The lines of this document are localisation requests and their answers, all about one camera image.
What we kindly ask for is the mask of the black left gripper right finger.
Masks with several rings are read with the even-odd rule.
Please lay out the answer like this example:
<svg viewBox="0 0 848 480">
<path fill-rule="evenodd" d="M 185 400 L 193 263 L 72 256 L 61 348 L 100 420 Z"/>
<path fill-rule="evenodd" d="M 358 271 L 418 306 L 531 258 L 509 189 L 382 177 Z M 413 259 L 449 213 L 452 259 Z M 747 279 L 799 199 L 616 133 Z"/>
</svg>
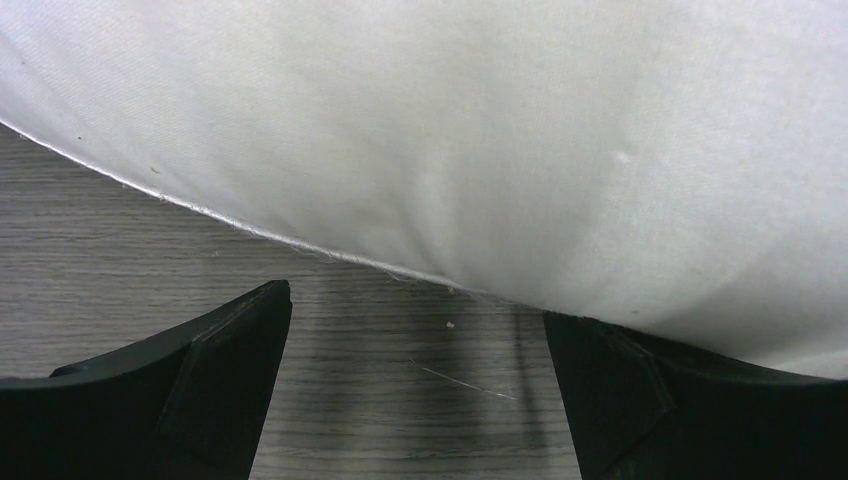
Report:
<svg viewBox="0 0 848 480">
<path fill-rule="evenodd" d="M 843 479 L 847 384 L 547 312 L 586 479 Z"/>
</svg>

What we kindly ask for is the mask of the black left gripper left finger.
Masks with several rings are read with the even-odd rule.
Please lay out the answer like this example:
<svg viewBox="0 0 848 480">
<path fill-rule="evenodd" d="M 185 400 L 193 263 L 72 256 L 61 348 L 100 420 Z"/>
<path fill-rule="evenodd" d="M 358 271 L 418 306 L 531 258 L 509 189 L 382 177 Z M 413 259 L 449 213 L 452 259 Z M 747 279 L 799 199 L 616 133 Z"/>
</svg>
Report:
<svg viewBox="0 0 848 480">
<path fill-rule="evenodd" d="M 292 314 L 284 280 L 183 324 L 1 382 L 5 479 L 246 479 Z"/>
</svg>

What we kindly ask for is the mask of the white pillow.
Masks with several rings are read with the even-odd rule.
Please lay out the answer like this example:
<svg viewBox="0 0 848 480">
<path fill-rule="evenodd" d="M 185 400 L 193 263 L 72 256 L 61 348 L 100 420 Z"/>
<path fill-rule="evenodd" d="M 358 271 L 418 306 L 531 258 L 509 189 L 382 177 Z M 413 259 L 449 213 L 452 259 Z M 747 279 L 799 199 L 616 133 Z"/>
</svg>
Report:
<svg viewBox="0 0 848 480">
<path fill-rule="evenodd" d="M 847 375 L 843 1 L 5 1 L 1 120 L 300 249 Z"/>
</svg>

